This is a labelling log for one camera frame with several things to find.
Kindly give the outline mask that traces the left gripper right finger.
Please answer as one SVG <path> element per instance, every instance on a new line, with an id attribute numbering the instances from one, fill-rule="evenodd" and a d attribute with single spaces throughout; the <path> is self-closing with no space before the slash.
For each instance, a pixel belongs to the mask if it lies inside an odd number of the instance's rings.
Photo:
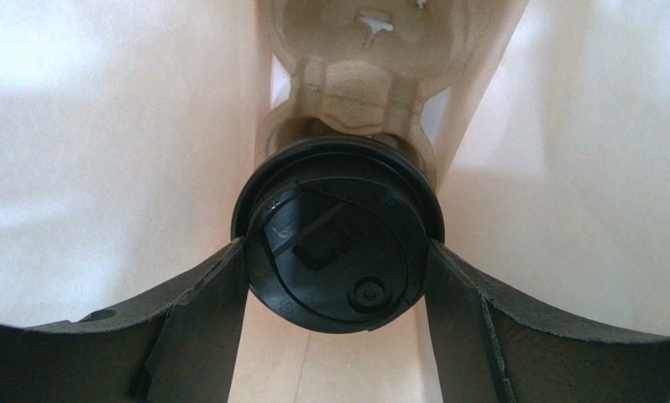
<path id="1" fill-rule="evenodd" d="M 670 337 L 550 306 L 435 241 L 425 298 L 446 402 L 670 402 Z"/>

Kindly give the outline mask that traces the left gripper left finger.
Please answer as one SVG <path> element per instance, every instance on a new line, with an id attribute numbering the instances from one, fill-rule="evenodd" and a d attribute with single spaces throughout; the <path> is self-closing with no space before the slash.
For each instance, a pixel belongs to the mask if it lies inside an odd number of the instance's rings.
<path id="1" fill-rule="evenodd" d="M 78 322 L 0 324 L 0 402 L 225 402 L 248 288 L 234 240 Z"/>

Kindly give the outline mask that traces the black cup lid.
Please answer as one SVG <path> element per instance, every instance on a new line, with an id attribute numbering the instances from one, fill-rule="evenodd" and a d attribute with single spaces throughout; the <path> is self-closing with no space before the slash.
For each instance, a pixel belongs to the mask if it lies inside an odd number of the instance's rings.
<path id="1" fill-rule="evenodd" d="M 298 327 L 383 327 L 421 298 L 429 245 L 445 235 L 423 173 L 379 141 L 304 139 L 244 185 L 231 234 L 243 242 L 254 295 Z"/>

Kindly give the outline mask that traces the brown paper bag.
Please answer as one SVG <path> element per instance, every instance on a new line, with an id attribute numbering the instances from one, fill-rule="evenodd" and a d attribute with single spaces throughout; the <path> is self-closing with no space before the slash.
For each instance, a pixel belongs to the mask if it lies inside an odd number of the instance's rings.
<path id="1" fill-rule="evenodd" d="M 233 211 L 291 88 L 259 2 L 0 1 L 1 325 L 78 322 L 234 240 L 243 254 Z M 497 2 L 421 115 L 432 242 L 550 306 L 670 337 L 670 1 Z M 245 272 L 225 402 L 446 402 L 427 273 L 394 321 L 334 334 L 271 311 Z"/>

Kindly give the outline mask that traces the single pulp cup carrier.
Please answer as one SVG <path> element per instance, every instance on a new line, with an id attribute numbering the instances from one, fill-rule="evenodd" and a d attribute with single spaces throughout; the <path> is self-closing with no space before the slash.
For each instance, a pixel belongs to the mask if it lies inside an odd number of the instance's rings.
<path id="1" fill-rule="evenodd" d="M 261 1 L 259 21 L 291 79 L 255 139 L 264 162 L 317 134 L 390 135 L 432 183 L 421 115 L 472 65 L 497 1 Z"/>

